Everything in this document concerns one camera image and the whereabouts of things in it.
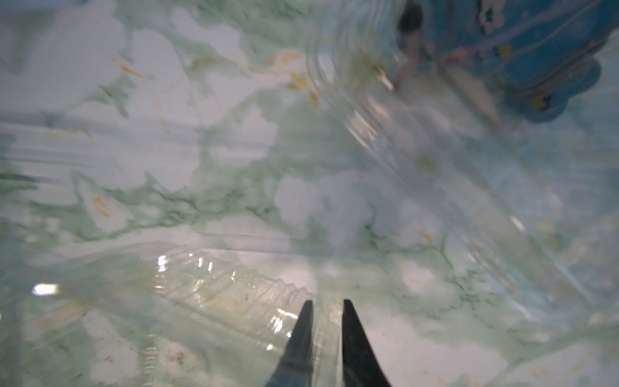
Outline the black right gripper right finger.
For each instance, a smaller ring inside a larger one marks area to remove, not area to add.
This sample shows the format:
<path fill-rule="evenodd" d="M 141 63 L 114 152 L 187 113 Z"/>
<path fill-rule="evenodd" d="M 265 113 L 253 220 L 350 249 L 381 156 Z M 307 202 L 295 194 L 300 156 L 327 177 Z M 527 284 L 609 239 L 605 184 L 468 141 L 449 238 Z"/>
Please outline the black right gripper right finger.
<path fill-rule="evenodd" d="M 342 357 L 344 386 L 391 387 L 349 299 L 343 300 Z"/>

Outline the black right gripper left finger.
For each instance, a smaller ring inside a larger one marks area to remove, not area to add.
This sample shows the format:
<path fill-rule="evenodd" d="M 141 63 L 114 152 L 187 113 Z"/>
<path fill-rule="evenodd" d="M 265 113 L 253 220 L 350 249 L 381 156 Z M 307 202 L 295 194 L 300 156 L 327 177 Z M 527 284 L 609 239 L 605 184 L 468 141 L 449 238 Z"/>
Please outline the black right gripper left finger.
<path fill-rule="evenodd" d="M 304 302 L 285 351 L 265 387 L 309 387 L 314 373 L 314 303 Z"/>

